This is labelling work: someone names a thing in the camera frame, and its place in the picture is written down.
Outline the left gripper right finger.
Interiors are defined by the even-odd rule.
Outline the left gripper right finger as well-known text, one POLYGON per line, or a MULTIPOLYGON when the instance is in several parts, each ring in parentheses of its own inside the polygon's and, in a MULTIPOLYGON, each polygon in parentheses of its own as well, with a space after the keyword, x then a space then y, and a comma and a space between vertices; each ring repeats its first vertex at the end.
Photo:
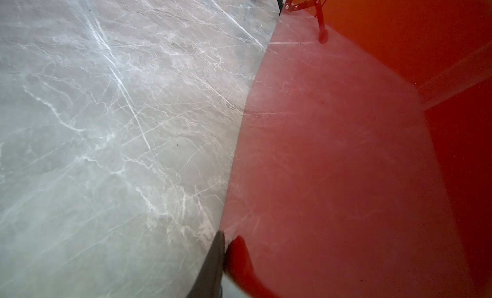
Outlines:
POLYGON ((228 245, 225 253, 225 273, 250 297, 277 297, 256 276, 249 250, 242 236, 237 236, 228 245))

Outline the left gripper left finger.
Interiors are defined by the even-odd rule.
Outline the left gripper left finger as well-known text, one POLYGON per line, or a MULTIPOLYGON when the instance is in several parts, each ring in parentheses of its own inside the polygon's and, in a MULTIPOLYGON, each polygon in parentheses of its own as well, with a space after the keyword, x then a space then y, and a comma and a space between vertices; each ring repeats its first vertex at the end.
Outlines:
POLYGON ((206 255, 201 270, 187 298, 221 298, 222 275, 225 259, 225 237, 223 231, 217 231, 206 255))

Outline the red coffee machine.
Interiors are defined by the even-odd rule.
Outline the red coffee machine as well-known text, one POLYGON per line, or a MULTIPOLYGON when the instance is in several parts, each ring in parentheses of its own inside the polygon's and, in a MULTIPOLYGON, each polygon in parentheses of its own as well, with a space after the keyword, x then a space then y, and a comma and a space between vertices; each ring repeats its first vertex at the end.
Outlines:
POLYGON ((491 296, 491 45, 417 87, 313 16, 277 23, 220 229, 277 297, 491 296))

